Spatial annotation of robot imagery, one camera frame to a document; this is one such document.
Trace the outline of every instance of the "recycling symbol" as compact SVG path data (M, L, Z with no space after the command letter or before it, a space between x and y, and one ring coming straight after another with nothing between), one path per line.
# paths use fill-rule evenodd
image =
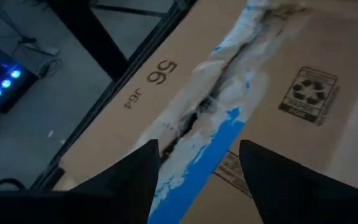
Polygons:
M305 101L309 105L317 105L326 99L324 85L321 82L305 79L292 86L292 95L300 101Z

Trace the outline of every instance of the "gray floor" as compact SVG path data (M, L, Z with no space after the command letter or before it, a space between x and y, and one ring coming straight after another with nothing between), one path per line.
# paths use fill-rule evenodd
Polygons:
M100 0L100 4L166 12L173 0ZM28 36L60 49L62 66L39 80L8 114L0 115L0 179L12 177L30 186L73 132L110 78L51 10L23 0L1 1L12 20ZM126 57L158 23L159 18L95 11ZM0 49L12 54L18 37L0 21ZM35 72L42 57L18 50L14 58Z

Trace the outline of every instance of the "metal frame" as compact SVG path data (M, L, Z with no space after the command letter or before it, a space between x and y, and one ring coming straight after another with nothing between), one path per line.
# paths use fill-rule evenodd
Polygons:
M187 15L187 12L195 2L196 0L175 0L168 12L165 13L165 15L162 17L161 21L155 26L151 33L145 38L145 40L138 46L136 51L129 58L129 68L126 73L118 82L111 82L109 84L96 103L85 115L80 124L66 140L64 145L53 157L49 165L46 167L46 170L41 173L37 180L31 185L31 189L53 189L55 184L64 174L64 170L59 168L59 162L62 155L64 155L64 153L69 150L69 148L74 144L74 142L79 138L84 130L92 123L92 121L95 119L95 117L97 117L101 110L117 95L117 93L124 87L129 79L132 78L140 66L154 53L159 45L176 28L180 21ZM109 9L102 7L102 9L134 14L144 14L145 12L149 12L117 7Z

